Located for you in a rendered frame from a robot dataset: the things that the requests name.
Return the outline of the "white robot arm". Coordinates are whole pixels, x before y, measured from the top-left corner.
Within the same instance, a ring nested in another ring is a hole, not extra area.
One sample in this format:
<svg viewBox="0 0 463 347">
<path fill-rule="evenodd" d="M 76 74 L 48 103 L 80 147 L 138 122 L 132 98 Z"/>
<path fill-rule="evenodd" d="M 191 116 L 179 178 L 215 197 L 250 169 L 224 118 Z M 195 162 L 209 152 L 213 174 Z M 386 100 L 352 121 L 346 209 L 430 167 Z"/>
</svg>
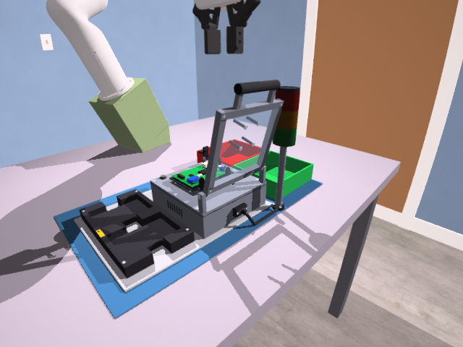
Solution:
<svg viewBox="0 0 463 347">
<path fill-rule="evenodd" d="M 107 4 L 108 0 L 46 2 L 48 15 L 65 34 L 100 90 L 100 100 L 117 98 L 134 85 L 133 79 L 125 76 L 103 33 L 88 21 Z"/>
</svg>

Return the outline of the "green bin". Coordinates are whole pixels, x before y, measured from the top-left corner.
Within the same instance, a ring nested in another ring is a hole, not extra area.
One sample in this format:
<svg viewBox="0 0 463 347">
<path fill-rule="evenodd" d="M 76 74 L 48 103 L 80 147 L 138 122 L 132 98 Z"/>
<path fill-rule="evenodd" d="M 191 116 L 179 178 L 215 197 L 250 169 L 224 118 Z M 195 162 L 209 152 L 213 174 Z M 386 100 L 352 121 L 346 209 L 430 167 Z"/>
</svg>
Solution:
<svg viewBox="0 0 463 347">
<path fill-rule="evenodd" d="M 279 153 L 269 151 L 266 159 L 266 196 L 276 200 Z M 312 179 L 313 163 L 286 156 L 283 197 Z M 271 180 L 272 179 L 272 180 Z"/>
</svg>

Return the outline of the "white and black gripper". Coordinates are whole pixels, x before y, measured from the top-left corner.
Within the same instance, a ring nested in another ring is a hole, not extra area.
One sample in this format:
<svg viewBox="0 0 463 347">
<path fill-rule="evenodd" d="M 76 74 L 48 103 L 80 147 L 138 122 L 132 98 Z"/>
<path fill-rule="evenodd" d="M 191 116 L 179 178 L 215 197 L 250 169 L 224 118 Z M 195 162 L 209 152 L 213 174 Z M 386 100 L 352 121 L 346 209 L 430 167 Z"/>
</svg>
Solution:
<svg viewBox="0 0 463 347">
<path fill-rule="evenodd" d="M 231 25 L 226 27 L 226 52 L 242 54 L 244 27 L 260 2 L 261 0 L 195 0 L 196 6 L 194 5 L 192 13 L 204 30 L 205 54 L 221 53 L 221 30 L 217 29 L 220 12 L 225 12 L 226 9 Z M 213 14 L 212 19 L 210 14 Z"/>
</svg>

